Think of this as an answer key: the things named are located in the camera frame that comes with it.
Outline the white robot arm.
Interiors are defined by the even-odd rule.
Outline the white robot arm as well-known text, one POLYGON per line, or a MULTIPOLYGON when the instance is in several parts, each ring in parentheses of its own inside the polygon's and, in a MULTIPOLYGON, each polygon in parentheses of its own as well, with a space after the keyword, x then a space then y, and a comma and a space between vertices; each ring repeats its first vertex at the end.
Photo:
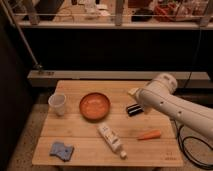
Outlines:
POLYGON ((128 94, 144 112, 153 108, 213 141, 213 109, 174 96, 177 86, 174 76, 161 73, 143 88, 130 89, 128 94))

